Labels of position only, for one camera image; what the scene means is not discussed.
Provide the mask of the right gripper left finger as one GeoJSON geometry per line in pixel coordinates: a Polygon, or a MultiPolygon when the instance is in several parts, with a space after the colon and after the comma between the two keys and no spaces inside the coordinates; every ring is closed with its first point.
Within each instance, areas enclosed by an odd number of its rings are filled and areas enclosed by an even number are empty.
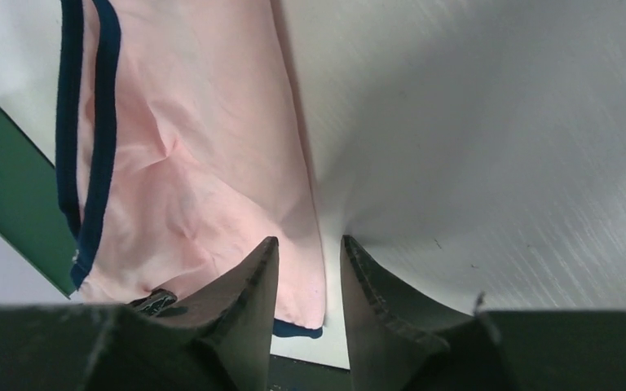
{"type": "Polygon", "coordinates": [[[0,390],[264,390],[278,270],[268,237],[155,316],[129,305],[0,305],[0,390]]]}

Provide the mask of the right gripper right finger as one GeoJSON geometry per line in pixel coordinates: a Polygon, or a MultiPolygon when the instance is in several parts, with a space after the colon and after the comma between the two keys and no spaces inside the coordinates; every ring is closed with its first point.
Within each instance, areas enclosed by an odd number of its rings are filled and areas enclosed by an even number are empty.
{"type": "Polygon", "coordinates": [[[626,390],[626,310],[463,314],[349,235],[341,285],[356,390],[626,390]]]}

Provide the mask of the pink underwear navy trim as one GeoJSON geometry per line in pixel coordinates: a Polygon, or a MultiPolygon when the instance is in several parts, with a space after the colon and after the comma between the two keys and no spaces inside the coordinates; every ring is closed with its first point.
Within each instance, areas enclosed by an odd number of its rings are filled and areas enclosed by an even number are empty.
{"type": "Polygon", "coordinates": [[[273,236],[273,332],[320,337],[324,257],[271,2],[61,9],[55,172],[81,297],[183,299],[273,236]]]}

